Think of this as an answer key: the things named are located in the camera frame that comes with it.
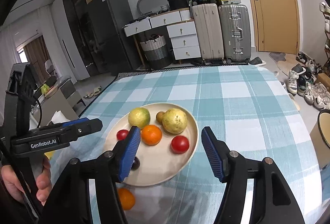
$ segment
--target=orange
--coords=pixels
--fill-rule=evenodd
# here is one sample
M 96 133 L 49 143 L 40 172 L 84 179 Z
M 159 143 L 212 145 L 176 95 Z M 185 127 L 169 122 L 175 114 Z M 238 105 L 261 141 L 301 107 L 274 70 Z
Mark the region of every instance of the orange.
M 141 131 L 142 141 L 149 146 L 158 144 L 162 136 L 162 131 L 155 125 L 147 125 Z
M 125 188 L 117 190 L 123 210 L 130 210 L 135 205 L 134 195 Z

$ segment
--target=human hand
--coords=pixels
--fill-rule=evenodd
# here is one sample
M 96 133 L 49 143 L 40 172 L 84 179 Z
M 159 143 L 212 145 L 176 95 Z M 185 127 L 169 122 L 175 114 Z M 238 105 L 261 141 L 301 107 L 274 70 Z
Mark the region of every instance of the human hand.
M 43 161 L 44 169 L 42 173 L 37 177 L 36 184 L 38 187 L 37 199 L 44 205 L 49 196 L 49 193 L 52 190 L 51 183 L 51 164 L 49 163 L 48 158 L 45 156 Z M 6 189 L 9 194 L 17 201 L 23 203 L 22 192 L 23 188 L 10 165 L 5 165 L 1 169 L 1 176 L 5 184 Z

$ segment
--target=white sheer curtain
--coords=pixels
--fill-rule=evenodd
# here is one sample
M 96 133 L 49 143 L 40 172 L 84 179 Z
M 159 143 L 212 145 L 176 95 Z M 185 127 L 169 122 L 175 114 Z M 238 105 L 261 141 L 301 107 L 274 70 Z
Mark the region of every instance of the white sheer curtain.
M 21 61 L 9 25 L 0 31 L 0 125 L 3 123 L 8 79 L 15 63 L 21 63 Z
M 45 44 L 54 64 L 57 74 L 62 76 L 71 76 L 73 84 L 77 82 L 58 40 L 54 22 L 49 6 L 43 6 L 38 9 L 39 24 Z

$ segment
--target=tablecloth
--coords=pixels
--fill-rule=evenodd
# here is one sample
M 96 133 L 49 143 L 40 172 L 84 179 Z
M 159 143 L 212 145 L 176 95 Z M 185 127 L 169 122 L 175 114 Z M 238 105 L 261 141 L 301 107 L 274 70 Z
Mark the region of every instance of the tablecloth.
M 210 126 L 229 149 L 246 158 L 275 160 L 306 223 L 320 217 L 321 177 L 309 133 L 273 73 L 262 67 L 219 66 L 164 71 L 122 78 L 110 85 L 81 117 L 99 118 L 100 132 L 79 138 L 51 159 L 52 182 L 70 158 L 81 161 L 102 153 L 106 136 L 131 109 L 150 103 L 178 104 L 192 113 L 198 128 Z M 90 181 L 93 221 L 99 224 L 95 185 Z M 213 223 L 225 184 L 213 176 L 202 143 L 189 164 L 158 186 L 128 188 L 136 204 L 129 223 Z M 253 180 L 249 179 L 241 223 L 248 223 Z

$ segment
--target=dining table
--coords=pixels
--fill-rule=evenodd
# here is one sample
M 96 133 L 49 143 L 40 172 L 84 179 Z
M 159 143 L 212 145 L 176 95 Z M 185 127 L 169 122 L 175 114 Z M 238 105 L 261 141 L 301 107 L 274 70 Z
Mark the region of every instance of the dining table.
M 151 103 L 184 107 L 196 119 L 199 133 L 210 126 L 217 139 L 245 158 L 272 158 L 306 224 L 321 216 L 321 176 L 306 126 L 275 75 L 252 65 L 120 73 L 81 115 L 100 119 L 103 128 L 55 151 L 52 183 L 71 158 L 85 161 L 101 155 L 116 122 L 132 109 Z M 190 162 L 172 179 L 150 187 L 126 185 L 136 202 L 125 214 L 131 224 L 213 223 L 225 186 L 214 177 L 199 142 Z M 241 223 L 249 223 L 252 198 L 253 179 L 248 179 Z M 90 180 L 90 203 L 93 223 L 100 224 L 94 180 Z

